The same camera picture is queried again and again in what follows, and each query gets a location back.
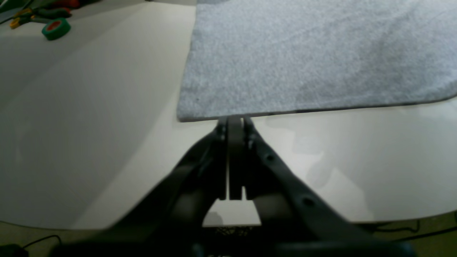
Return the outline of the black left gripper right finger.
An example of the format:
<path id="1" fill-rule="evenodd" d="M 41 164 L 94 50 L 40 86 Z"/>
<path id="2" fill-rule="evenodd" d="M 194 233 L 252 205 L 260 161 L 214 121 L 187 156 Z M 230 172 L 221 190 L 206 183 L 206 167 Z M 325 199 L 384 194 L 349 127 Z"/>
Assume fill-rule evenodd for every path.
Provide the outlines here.
<path id="1" fill-rule="evenodd" d="M 228 119 L 230 199 L 242 190 L 261 220 L 268 257 L 413 257 L 409 244 L 379 240 L 349 223 L 292 173 L 249 117 Z"/>

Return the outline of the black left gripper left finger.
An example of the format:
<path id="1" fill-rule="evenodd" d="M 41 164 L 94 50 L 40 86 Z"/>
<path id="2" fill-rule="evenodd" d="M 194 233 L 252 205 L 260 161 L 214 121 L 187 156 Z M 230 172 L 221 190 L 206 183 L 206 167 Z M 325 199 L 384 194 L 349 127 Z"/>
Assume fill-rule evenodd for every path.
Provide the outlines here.
<path id="1" fill-rule="evenodd" d="M 228 120 L 196 142 L 124 218 L 89 239 L 56 247 L 55 257 L 204 257 L 207 212 L 226 192 Z"/>

